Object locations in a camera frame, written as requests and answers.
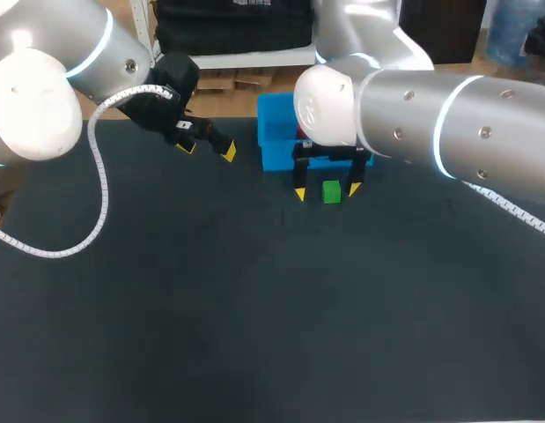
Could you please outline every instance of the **dark mat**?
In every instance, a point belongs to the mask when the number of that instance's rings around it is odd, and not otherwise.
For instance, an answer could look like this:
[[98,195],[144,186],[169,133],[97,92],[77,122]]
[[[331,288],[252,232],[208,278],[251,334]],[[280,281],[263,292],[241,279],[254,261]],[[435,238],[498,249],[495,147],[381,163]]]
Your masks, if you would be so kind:
[[[384,160],[344,204],[317,175],[301,204],[253,120],[220,126],[232,165],[103,122],[100,238],[58,262],[0,243],[0,423],[545,419],[545,236]],[[5,230],[67,248],[98,211],[81,142]]]

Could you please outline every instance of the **red object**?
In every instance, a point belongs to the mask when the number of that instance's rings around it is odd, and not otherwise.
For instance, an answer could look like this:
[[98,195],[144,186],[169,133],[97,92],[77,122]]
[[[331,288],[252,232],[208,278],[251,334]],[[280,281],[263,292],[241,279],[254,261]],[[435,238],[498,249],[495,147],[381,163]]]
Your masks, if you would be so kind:
[[309,139],[305,132],[301,129],[301,126],[298,125],[298,132],[296,133],[296,139]]

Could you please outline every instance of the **white coiled cable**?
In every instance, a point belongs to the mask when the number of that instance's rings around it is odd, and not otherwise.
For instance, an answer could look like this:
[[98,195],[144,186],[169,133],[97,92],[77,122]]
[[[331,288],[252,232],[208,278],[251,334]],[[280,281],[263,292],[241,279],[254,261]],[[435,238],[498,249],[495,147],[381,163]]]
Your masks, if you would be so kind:
[[477,185],[473,185],[467,182],[464,182],[464,183],[466,183],[466,185],[468,185],[469,188],[473,189],[478,194],[481,194],[482,196],[490,200],[492,203],[498,205],[503,210],[513,215],[515,218],[522,220],[527,225],[545,234],[545,222],[536,218],[535,216],[530,214],[528,211],[521,209],[516,204],[510,202],[505,197],[501,197],[500,195],[498,195],[497,192],[492,191],[491,189],[478,187]]
[[93,243],[93,241],[98,237],[100,231],[102,230],[102,227],[104,227],[104,224],[106,223],[107,207],[109,204],[106,169],[104,168],[104,161],[102,160],[102,156],[99,153],[98,143],[96,141],[96,123],[98,122],[99,118],[113,105],[142,93],[157,94],[168,100],[173,97],[172,93],[170,93],[166,88],[160,85],[140,85],[129,88],[128,90],[124,90],[121,93],[117,93],[113,97],[110,97],[102,104],[100,104],[98,108],[94,111],[92,117],[90,118],[90,121],[88,122],[88,141],[90,143],[92,155],[94,156],[94,160],[96,161],[96,166],[98,167],[99,183],[102,188],[102,207],[100,210],[98,223],[96,224],[96,227],[94,227],[90,235],[88,235],[88,237],[86,237],[86,239],[80,242],[76,247],[73,247],[71,249],[65,249],[63,251],[45,251],[43,249],[30,247],[24,242],[18,241],[9,236],[8,234],[5,234],[1,230],[0,240],[6,242],[7,244],[10,244],[15,249],[19,249],[32,256],[42,258],[64,258],[68,256],[73,256]]

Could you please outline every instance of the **screw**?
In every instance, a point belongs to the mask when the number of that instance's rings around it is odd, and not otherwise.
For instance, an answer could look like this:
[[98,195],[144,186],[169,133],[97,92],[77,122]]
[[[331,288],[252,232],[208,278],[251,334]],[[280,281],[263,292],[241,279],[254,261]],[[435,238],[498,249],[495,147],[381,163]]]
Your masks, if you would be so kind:
[[480,137],[487,139],[491,137],[491,128],[489,126],[484,126],[480,129]]
[[515,95],[515,92],[513,90],[507,90],[501,93],[501,97],[503,97],[504,99],[510,99],[513,95]]
[[125,63],[125,70],[127,73],[137,72],[137,63],[135,63],[135,60],[129,59],[127,63]]

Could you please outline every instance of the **black bag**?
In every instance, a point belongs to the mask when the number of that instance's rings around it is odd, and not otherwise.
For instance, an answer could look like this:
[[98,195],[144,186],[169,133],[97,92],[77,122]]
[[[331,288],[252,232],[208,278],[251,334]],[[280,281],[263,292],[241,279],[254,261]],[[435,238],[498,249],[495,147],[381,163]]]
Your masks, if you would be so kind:
[[311,0],[158,0],[164,54],[223,55],[308,46]]

